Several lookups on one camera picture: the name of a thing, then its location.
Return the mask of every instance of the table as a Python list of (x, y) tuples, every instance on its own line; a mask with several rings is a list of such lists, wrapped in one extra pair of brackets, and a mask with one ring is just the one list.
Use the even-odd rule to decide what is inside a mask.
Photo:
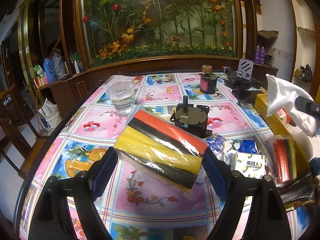
[[(224, 73), (220, 77), (217, 93), (204, 95), (199, 90), (198, 73), (153, 74), (147, 76), (112, 76), (99, 86), (80, 106), (52, 145), (30, 185), (25, 187), (26, 198), (20, 221), (20, 238), (28, 239), (32, 214), (41, 190), (51, 175), (58, 179), (75, 175), (76, 170), (90, 166), (100, 153), (113, 146), (121, 133), (126, 118), (117, 115), (106, 89), (118, 82), (134, 81), (136, 104), (164, 119), (172, 114), (172, 108), (188, 95), (193, 104), (210, 107), (209, 120), (219, 118), (208, 126), (213, 133), (225, 138), (254, 139), (262, 153), (267, 151), (266, 140), (272, 131), (255, 109), (242, 109), (231, 89), (226, 87)], [(85, 124), (95, 124), (94, 129), (85, 129)], [(141, 202), (136, 204), (128, 190), (130, 179), (139, 183)], [(68, 197), (73, 225), (79, 239), (85, 240), (73, 198)], [(205, 240), (223, 208), (212, 186), (196, 184), (190, 193), (183, 193), (163, 181), (147, 176), (121, 160), (118, 161), (102, 197), (95, 202), (103, 223), (113, 239), (175, 240), (192, 236)], [(234, 239), (240, 239), (249, 215), (250, 205), (244, 206)], [(298, 239), (308, 227), (314, 215), (313, 205), (302, 206), (287, 214), (292, 239)]]

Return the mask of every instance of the blue thermos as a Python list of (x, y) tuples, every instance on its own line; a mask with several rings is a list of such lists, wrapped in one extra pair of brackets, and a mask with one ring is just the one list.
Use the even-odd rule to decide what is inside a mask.
[(57, 80), (54, 73), (54, 64), (51, 59), (45, 58), (43, 63), (44, 71), (48, 79), (48, 83), (51, 84)]

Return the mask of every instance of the table edge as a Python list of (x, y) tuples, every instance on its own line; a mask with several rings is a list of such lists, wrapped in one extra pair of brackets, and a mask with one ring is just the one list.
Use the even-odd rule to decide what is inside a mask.
[(85, 103), (85, 101), (99, 88), (104, 82), (101, 81), (94, 89), (91, 90), (81, 101), (79, 101), (67, 114), (67, 116), (61, 121), (61, 123), (54, 129), (50, 137), (47, 139), (47, 141), (44, 143), (43, 147), (40, 149), (40, 152), (38, 153), (37, 157), (35, 158), (33, 164), (30, 167), (30, 170), (25, 177), (20, 192), (18, 194), (17, 203), (14, 209), (13, 214), (13, 230), (19, 235), (20, 231), (20, 221), (21, 221), (21, 215), (22, 215), (22, 208), (24, 204), (24, 199), (26, 198), (28, 189), (31, 185), (31, 182), (36, 174), (37, 169), (39, 168), (39, 165), (41, 161), (43, 160), (45, 154), (47, 153), (48, 149), (50, 148), (51, 144), (54, 142), (56, 137), (59, 135), (59, 133), (62, 131), (62, 129), (65, 127), (65, 125), (69, 122), (71, 117), (76, 113), (76, 111)]

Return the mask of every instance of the glass window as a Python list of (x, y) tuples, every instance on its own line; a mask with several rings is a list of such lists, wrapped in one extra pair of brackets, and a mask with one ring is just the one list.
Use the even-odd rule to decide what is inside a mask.
[(234, 0), (81, 0), (90, 66), (166, 55), (235, 57)]

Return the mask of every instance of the white bucket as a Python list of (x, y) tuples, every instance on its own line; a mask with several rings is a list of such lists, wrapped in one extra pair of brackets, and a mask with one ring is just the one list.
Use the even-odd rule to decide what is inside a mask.
[(45, 120), (48, 122), (50, 128), (56, 128), (58, 124), (62, 121), (62, 116), (60, 111), (55, 111), (54, 113), (45, 117)]

